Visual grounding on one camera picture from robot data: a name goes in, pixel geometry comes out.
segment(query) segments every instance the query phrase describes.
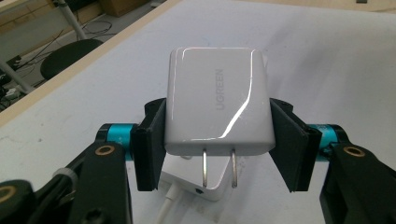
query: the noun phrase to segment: white table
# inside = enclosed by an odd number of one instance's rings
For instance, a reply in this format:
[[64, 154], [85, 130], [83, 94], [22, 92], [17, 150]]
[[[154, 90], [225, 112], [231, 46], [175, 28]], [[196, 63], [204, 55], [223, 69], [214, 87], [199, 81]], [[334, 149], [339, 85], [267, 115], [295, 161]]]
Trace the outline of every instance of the white table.
[[[307, 123], [335, 123], [396, 169], [396, 16], [236, 1], [170, 1], [0, 114], [0, 182], [36, 189], [88, 146], [106, 122], [139, 122], [143, 105], [166, 95], [178, 47], [250, 47], [268, 56], [271, 97]], [[323, 223], [318, 196], [290, 194], [268, 154], [246, 159], [237, 189], [208, 202], [183, 194], [165, 223]], [[153, 223], [169, 186], [137, 192], [135, 223]]]

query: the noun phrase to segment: metal prong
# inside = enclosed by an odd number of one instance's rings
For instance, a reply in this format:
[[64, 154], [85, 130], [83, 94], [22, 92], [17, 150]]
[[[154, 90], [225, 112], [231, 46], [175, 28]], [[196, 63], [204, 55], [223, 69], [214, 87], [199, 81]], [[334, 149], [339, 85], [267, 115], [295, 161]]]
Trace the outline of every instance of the metal prong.
[[237, 176], [237, 171], [236, 171], [236, 155], [235, 155], [235, 149], [231, 151], [231, 159], [233, 159], [233, 183], [232, 187], [233, 189], [236, 189], [238, 186], [238, 176]]
[[203, 178], [204, 178], [204, 182], [203, 182], [203, 186], [204, 186], [204, 188], [206, 188], [206, 186], [207, 186], [207, 161], [206, 161], [206, 149], [204, 149], [204, 156], [203, 156], [203, 158], [204, 158], [204, 176], [203, 176]]

